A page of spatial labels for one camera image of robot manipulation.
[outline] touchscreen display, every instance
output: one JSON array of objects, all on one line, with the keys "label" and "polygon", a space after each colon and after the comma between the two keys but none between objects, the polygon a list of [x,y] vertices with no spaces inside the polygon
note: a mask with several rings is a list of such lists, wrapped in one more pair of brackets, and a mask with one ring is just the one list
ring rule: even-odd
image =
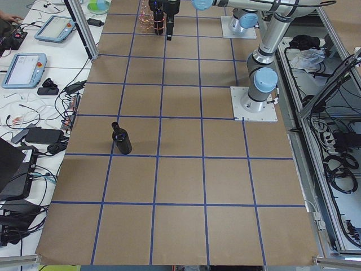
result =
[{"label": "touchscreen display", "polygon": [[19,55],[15,60],[10,76],[7,79],[8,85],[26,85],[31,82],[39,55]]},{"label": "touchscreen display", "polygon": [[58,38],[69,22],[69,18],[53,17],[52,20],[45,26],[44,30],[39,34],[39,36]]}]

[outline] black bottle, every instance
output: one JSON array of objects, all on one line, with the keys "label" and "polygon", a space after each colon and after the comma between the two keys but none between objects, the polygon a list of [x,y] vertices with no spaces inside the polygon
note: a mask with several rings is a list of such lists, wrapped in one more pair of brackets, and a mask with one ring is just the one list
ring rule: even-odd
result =
[{"label": "black bottle", "polygon": [[122,154],[129,154],[132,150],[128,133],[126,130],[119,127],[117,122],[112,123],[113,134],[112,138]]},{"label": "black bottle", "polygon": [[163,10],[159,7],[156,8],[153,12],[154,18],[154,30],[157,35],[163,34],[163,24],[164,24],[164,13]]}]

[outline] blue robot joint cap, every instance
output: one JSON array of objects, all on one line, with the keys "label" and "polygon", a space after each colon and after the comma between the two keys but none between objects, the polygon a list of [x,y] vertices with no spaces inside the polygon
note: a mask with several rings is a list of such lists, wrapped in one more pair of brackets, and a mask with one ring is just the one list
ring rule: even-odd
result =
[{"label": "blue robot joint cap", "polygon": [[197,10],[207,10],[212,4],[213,0],[191,0],[192,5]]},{"label": "blue robot joint cap", "polygon": [[271,68],[261,68],[254,75],[254,85],[263,93],[272,92],[278,81],[277,73]]},{"label": "blue robot joint cap", "polygon": [[258,16],[257,14],[254,13],[245,14],[239,19],[239,23],[241,27],[245,29],[254,27],[257,24],[257,22],[258,22]]}]

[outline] computer monitor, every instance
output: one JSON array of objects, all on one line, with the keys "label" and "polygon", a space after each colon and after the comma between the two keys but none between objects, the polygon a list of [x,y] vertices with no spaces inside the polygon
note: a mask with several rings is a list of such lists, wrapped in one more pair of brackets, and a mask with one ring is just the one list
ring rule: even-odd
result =
[{"label": "computer monitor", "polygon": [[25,158],[25,154],[0,138],[0,191],[14,177]]}]

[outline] plastic bag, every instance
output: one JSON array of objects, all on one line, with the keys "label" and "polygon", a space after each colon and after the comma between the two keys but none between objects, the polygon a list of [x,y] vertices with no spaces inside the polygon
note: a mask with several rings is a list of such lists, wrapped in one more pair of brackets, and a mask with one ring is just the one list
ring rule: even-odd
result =
[{"label": "plastic bag", "polygon": [[319,70],[319,63],[324,59],[325,53],[323,50],[308,49],[301,51],[289,64],[294,69],[304,69],[306,72],[315,72]]}]

